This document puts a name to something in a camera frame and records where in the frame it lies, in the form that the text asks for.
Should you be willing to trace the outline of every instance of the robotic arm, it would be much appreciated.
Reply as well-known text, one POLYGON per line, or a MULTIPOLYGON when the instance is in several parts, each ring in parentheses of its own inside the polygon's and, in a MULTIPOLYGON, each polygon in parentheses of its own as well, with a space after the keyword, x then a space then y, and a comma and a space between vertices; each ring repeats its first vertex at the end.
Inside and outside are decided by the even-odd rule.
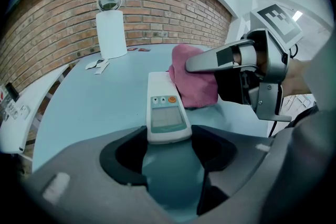
POLYGON ((289 49, 302 38, 298 24, 278 5, 250 12, 251 31, 242 40, 190 58, 188 72, 215 72, 218 94, 224 101, 248 104, 261 120, 291 121, 279 115, 281 83, 286 77, 289 49), (267 54, 267 70, 257 67, 257 51, 267 54), (241 65, 233 54, 241 55, 241 65))

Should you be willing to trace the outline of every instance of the white paper towel roll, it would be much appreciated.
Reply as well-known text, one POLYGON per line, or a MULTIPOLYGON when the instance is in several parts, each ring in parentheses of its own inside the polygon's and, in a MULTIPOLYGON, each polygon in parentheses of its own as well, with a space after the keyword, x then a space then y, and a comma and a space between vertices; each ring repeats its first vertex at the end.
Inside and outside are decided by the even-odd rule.
POLYGON ((122 11, 107 10, 96 15, 101 56, 111 59, 127 53, 122 11))

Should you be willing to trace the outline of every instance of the device button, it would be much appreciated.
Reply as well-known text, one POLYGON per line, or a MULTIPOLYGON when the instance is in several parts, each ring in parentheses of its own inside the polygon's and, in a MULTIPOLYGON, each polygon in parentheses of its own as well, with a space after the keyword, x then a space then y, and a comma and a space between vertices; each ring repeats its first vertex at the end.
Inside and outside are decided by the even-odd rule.
POLYGON ((173 97, 173 96, 170 96, 170 97, 168 98, 168 101, 169 101, 170 103, 175 103, 175 102, 176 102, 176 98, 173 97))

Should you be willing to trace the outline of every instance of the device screen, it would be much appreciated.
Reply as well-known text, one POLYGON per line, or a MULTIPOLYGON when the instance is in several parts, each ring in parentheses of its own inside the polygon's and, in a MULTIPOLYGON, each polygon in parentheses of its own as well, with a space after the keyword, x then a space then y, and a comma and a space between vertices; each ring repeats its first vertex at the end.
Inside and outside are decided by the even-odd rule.
POLYGON ((163 127, 183 123, 178 106, 152 109, 152 126, 163 127))

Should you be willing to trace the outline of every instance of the pink towel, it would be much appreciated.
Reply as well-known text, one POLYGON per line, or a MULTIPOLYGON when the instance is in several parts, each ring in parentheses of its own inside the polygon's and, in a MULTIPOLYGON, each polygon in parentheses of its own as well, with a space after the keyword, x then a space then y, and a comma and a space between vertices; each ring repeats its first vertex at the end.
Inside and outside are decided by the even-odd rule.
POLYGON ((201 53, 203 50, 185 44, 173 48, 173 64, 168 72, 185 108, 202 108, 218 101, 218 86, 213 73, 189 73, 185 70, 187 59, 201 53))

